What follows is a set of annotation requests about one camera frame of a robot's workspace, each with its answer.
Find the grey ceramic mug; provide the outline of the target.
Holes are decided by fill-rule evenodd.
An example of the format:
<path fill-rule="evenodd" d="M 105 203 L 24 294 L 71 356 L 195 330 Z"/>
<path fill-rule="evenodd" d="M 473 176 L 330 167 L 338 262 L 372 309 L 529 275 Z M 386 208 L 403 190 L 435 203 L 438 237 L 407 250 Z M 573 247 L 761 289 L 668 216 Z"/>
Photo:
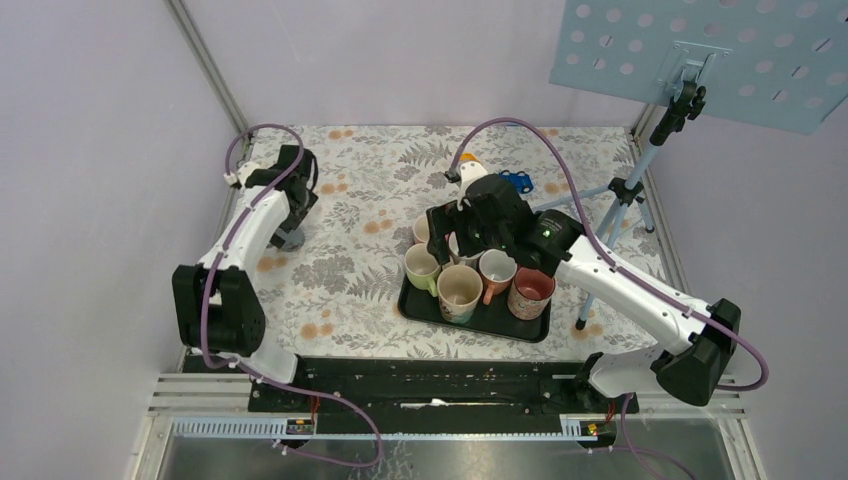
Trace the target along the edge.
<path fill-rule="evenodd" d="M 305 234 L 301 228 L 284 230 L 278 227 L 269 239 L 269 244 L 278 250 L 293 252 L 302 248 L 305 240 Z"/>

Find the blue white ceramic mug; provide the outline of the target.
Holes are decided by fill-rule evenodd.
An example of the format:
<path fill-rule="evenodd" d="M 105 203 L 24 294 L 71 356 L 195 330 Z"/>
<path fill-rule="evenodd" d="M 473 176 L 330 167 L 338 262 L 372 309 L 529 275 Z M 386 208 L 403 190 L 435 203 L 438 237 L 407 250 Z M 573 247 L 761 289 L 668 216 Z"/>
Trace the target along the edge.
<path fill-rule="evenodd" d="M 479 259 L 483 255 L 482 252 L 478 252 L 472 256 L 461 255 L 459 252 L 457 237 L 454 232 L 448 236 L 448 247 L 451 260 L 455 265 L 465 265 L 471 268 L 477 268 Z"/>

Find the brown ceramic mug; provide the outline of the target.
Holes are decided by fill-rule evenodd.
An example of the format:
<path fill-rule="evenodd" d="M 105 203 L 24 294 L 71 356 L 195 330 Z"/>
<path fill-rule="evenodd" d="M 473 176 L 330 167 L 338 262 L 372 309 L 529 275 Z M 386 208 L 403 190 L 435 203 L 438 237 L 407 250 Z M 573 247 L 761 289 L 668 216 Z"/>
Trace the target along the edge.
<path fill-rule="evenodd" d="M 490 249 L 480 256 L 478 271 L 483 282 L 484 305 L 489 305 L 510 286 L 517 270 L 516 261 L 503 251 Z"/>

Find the salmon pink ceramic mug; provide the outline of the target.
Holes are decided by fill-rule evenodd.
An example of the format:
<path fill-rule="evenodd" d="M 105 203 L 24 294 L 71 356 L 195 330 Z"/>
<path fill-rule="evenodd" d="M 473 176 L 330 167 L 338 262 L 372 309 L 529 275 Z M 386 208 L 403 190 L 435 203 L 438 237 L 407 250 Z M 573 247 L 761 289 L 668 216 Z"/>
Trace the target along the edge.
<path fill-rule="evenodd" d="M 429 241 L 429 222 L 426 214 L 421 214 L 416 218 L 412 226 L 412 233 L 416 244 Z"/>

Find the beige teal ceramic mug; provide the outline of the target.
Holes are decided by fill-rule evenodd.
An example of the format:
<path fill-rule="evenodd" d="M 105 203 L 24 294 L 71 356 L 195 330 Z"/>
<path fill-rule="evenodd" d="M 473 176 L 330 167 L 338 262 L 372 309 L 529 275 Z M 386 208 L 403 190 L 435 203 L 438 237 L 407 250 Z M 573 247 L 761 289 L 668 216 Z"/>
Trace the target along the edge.
<path fill-rule="evenodd" d="M 442 318 L 452 324 L 467 323 L 480 301 L 483 282 L 476 270 L 451 265 L 437 279 L 437 298 Z"/>

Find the green ceramic mug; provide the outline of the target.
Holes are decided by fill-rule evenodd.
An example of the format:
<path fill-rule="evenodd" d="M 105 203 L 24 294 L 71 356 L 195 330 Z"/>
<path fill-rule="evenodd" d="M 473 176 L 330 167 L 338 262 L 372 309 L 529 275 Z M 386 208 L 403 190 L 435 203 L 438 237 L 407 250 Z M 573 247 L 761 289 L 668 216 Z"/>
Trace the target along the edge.
<path fill-rule="evenodd" d="M 427 245 L 418 243 L 410 247 L 404 255 L 406 278 L 418 290 L 432 297 L 438 296 L 437 281 L 442 272 L 438 260 L 427 250 Z"/>

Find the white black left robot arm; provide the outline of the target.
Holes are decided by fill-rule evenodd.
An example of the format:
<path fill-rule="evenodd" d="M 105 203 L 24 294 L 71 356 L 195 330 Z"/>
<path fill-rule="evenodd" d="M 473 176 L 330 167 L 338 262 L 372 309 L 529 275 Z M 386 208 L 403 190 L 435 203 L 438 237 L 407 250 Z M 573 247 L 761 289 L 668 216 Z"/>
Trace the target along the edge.
<path fill-rule="evenodd" d="M 300 224 L 318 199 L 317 179 L 312 151 L 282 146 L 275 163 L 241 178 L 236 211 L 213 248 L 172 275 L 182 343 L 275 381 L 272 398 L 288 411 L 307 404 L 311 387 L 296 375 L 297 356 L 266 338 L 253 282 L 268 246 L 293 251 L 304 244 Z"/>

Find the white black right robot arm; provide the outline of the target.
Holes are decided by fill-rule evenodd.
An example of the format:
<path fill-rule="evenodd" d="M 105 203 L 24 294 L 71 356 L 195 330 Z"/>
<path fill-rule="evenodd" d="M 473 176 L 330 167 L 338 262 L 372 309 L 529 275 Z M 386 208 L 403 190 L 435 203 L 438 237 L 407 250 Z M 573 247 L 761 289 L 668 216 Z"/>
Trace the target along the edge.
<path fill-rule="evenodd" d="M 566 213 L 535 212 L 496 174 L 464 181 L 457 199 L 426 212 L 428 250 L 449 258 L 449 234 L 461 254 L 500 250 L 519 265 L 541 271 L 596 296 L 649 333 L 655 344 L 622 354 L 595 353 L 573 386 L 575 402 L 597 412 L 612 398 L 658 387 L 694 406 L 709 403 L 736 349 L 741 311 L 720 299 L 688 296 L 634 268 Z"/>

